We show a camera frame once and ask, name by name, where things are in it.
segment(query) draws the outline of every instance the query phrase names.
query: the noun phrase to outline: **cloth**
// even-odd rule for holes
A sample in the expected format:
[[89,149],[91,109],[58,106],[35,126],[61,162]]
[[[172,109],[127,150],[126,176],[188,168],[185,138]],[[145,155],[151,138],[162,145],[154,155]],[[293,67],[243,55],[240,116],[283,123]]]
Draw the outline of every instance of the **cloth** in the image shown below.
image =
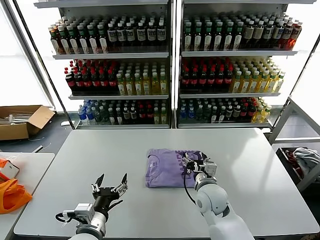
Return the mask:
[[[306,149],[303,147],[298,147],[294,152],[293,156],[296,159],[296,162],[299,164],[303,176],[308,175],[308,173],[320,163],[320,155],[317,151]],[[320,176],[316,178],[317,182],[320,182]]]
[[17,179],[0,183],[0,214],[7,214],[22,207],[32,199]]
[[[201,160],[200,151],[196,150],[150,149],[147,154],[145,186],[183,188],[185,167],[182,164],[182,158],[185,152],[190,159]],[[193,172],[185,176],[185,185],[187,188],[195,186]]]

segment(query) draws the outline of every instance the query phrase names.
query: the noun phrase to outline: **orange plastic bag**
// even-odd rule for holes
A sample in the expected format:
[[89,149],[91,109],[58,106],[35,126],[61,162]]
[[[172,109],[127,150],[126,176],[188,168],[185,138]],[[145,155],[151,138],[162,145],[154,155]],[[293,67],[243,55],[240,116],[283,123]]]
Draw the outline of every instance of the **orange plastic bag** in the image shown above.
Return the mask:
[[32,199],[17,179],[0,183],[0,214],[7,214],[22,207]]

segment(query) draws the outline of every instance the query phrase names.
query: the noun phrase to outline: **cardboard box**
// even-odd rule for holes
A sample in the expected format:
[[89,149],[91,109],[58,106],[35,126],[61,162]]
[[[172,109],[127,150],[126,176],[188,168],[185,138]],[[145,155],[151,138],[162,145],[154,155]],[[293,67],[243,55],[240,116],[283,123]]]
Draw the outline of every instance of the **cardboard box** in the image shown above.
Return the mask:
[[42,105],[0,106],[0,118],[12,113],[33,113],[26,123],[0,125],[0,140],[27,139],[37,134],[55,114]]

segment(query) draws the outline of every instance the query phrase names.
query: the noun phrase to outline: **purple t-shirt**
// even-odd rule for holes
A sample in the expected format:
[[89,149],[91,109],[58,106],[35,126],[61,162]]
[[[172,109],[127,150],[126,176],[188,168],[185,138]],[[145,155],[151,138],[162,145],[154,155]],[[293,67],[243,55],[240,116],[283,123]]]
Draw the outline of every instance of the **purple t-shirt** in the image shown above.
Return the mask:
[[[145,186],[155,187],[184,187],[183,153],[187,152],[190,159],[200,160],[200,151],[150,149],[148,152],[148,166],[145,174]],[[187,188],[195,186],[194,174],[185,176]]]

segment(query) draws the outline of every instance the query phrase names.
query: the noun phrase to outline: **white table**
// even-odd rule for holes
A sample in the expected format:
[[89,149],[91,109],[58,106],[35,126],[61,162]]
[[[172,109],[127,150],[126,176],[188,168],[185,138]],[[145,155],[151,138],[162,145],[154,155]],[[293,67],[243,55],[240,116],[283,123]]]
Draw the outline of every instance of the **white table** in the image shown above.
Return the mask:
[[151,148],[200,150],[217,164],[216,178],[235,212],[254,236],[319,232],[319,225],[272,150],[256,128],[74,130],[14,228],[22,236],[71,237],[57,213],[93,203],[91,183],[117,185],[128,173],[123,203],[112,209],[107,238],[208,238],[205,219],[183,188],[145,187]]
[[[39,182],[44,176],[55,157],[54,153],[19,153],[19,152],[0,152],[0,156],[12,159],[12,163],[20,168],[17,174],[18,184],[24,185],[25,189],[33,194]],[[0,215],[0,240],[9,239],[15,223],[25,207],[21,207],[11,213]]]

